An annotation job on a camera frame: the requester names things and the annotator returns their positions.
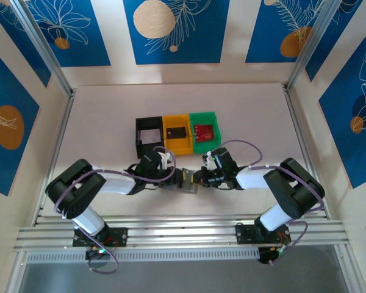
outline white object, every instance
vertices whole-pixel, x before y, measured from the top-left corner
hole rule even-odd
[[[283,211],[279,204],[273,206],[260,217],[260,221],[262,222],[264,228],[269,231],[274,231],[276,228],[287,223],[291,219],[292,218]]]
[[[106,183],[102,186],[99,192],[115,192],[118,194],[128,194],[135,186],[133,178],[115,175],[115,174],[102,174],[106,179]]]
[[[167,165],[168,165],[168,160],[170,159],[171,157],[171,154],[170,153],[159,153],[159,155],[161,155],[161,165],[162,165],[162,168],[163,170],[166,170],[167,169]]]
[[[212,152],[208,151],[206,154],[206,163],[205,163],[205,167],[208,170],[215,170],[217,169],[217,166],[214,163],[213,157],[212,157]]]
[[[251,171],[249,167],[244,168],[236,175],[236,180],[242,189],[268,188],[263,175],[267,170]]]
[[[159,129],[147,129],[140,130],[140,138],[143,145],[149,145],[150,143],[161,142]]]
[[[90,206],[72,221],[86,230],[91,236],[98,234],[104,227],[104,221]]]

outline small box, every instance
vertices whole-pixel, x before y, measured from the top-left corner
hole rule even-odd
[[[174,154],[192,154],[193,137],[188,114],[163,116],[164,145]]]
[[[195,125],[206,125],[206,127],[209,127],[209,125],[211,125],[213,127],[212,140],[204,141],[204,139],[195,139],[195,135],[193,136],[194,153],[205,154],[208,151],[216,149],[216,147],[221,144],[221,134],[218,128],[217,116],[215,115],[215,112],[191,113],[189,116],[193,134],[195,133]]]
[[[139,159],[156,146],[164,147],[163,118],[135,119],[135,148]]]

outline gray object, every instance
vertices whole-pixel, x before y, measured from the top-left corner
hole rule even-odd
[[[295,247],[274,267],[252,260],[121,262],[114,275],[85,263],[29,263],[21,293],[348,292],[332,245]]]

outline orange circle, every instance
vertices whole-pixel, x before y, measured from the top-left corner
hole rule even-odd
[[[311,30],[310,26],[304,26],[297,31],[289,33],[282,41],[281,54],[288,58],[298,57]]]
[[[0,145],[7,150],[15,150],[20,146],[24,135],[22,114],[13,106],[1,106],[0,117],[6,119],[7,123],[16,119],[11,123],[12,127],[0,124]]]
[[[59,47],[61,50],[66,50],[69,49],[69,47],[71,46],[71,44],[69,44],[68,40],[62,37],[58,37],[56,38],[56,40],[54,41],[54,43],[56,44],[57,47]]]
[[[172,53],[176,52],[177,50],[178,50],[178,47],[177,46],[175,46],[175,45],[170,46],[170,51]]]
[[[351,119],[350,127],[354,133],[358,134],[364,129],[364,120],[359,116],[355,116]]]

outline white table surface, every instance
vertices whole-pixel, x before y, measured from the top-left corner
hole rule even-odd
[[[66,127],[54,177],[80,158],[122,170],[138,162],[135,119],[215,111],[222,141],[249,140],[263,164],[294,157],[300,150],[281,84],[107,85],[79,87]],[[241,143],[227,145],[238,165],[258,158]],[[177,157],[178,167],[198,170],[200,155]],[[197,194],[144,190],[133,196],[99,194],[91,206],[100,215],[259,214],[276,203],[268,189],[221,191],[198,187]],[[47,198],[42,215],[55,215]]]

